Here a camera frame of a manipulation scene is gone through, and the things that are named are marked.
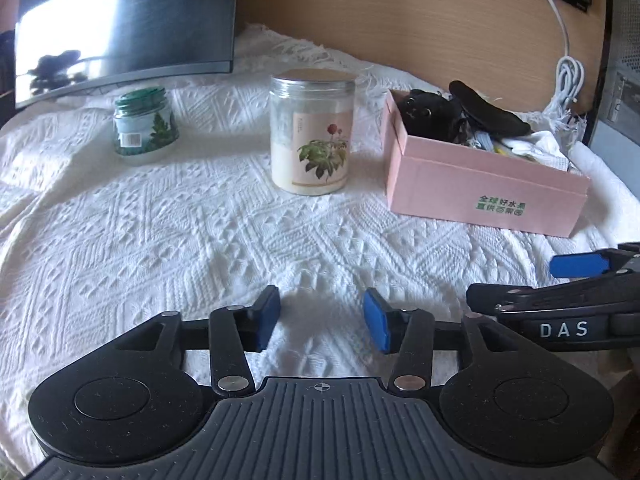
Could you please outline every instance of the barcode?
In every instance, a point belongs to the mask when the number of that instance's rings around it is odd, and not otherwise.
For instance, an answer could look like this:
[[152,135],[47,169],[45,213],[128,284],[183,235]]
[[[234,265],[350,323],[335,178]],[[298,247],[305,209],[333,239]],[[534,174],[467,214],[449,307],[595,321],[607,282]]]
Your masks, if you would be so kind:
[[142,147],[142,134],[120,134],[121,148]]

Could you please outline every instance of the gray ribbed plate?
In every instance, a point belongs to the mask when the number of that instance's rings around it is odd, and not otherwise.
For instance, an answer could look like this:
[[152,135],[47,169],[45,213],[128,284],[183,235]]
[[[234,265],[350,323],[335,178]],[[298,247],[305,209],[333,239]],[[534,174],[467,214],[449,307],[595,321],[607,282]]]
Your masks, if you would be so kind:
[[376,379],[269,378],[218,403],[183,446],[146,463],[102,468],[59,458],[32,480],[614,480],[590,459],[552,468],[493,462],[454,441],[422,400]]

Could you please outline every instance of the pink label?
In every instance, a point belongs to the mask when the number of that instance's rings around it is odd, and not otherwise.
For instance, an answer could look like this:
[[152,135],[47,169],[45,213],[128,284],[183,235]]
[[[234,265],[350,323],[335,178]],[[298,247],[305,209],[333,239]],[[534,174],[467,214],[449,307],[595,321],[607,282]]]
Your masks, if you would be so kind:
[[321,187],[347,178],[353,110],[338,114],[293,114],[295,186]]

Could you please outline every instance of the small plastic jar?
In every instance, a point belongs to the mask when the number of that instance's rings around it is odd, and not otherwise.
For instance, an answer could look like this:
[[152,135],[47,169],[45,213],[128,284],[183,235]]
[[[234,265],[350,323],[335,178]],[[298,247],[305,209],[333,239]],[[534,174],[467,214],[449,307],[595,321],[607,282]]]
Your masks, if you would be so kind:
[[291,193],[322,195],[347,183],[355,76],[301,68],[271,78],[271,177]]
[[179,136],[162,87],[128,92],[116,100],[115,106],[115,150],[130,162],[157,160]]

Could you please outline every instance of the silver screw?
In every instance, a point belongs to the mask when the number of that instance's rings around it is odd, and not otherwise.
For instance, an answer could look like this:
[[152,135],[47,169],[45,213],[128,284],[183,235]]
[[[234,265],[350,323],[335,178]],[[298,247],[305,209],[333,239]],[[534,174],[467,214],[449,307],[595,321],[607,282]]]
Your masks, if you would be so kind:
[[401,375],[396,377],[394,384],[396,388],[402,392],[414,392],[415,390],[424,388],[427,383],[424,382],[422,377],[418,377],[417,375]]
[[249,381],[239,375],[228,375],[218,381],[218,387],[226,392],[239,392],[249,385]]

